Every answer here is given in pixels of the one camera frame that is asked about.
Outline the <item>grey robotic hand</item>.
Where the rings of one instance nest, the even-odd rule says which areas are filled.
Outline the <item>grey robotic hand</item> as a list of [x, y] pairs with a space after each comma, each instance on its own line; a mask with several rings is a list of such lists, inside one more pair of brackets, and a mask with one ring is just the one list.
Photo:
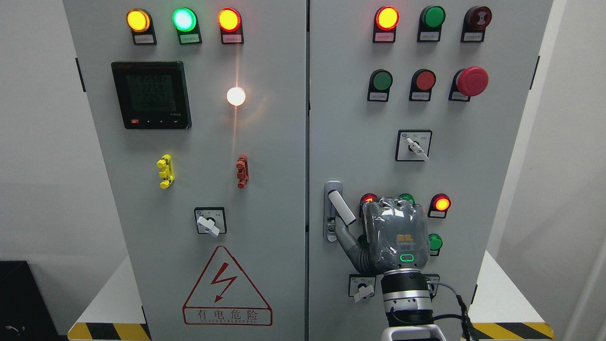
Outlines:
[[336, 238], [362, 276], [389, 270], [422, 269], [430, 259], [427, 219], [422, 205], [406, 199], [381, 198], [362, 206], [366, 244], [358, 242], [342, 218]]

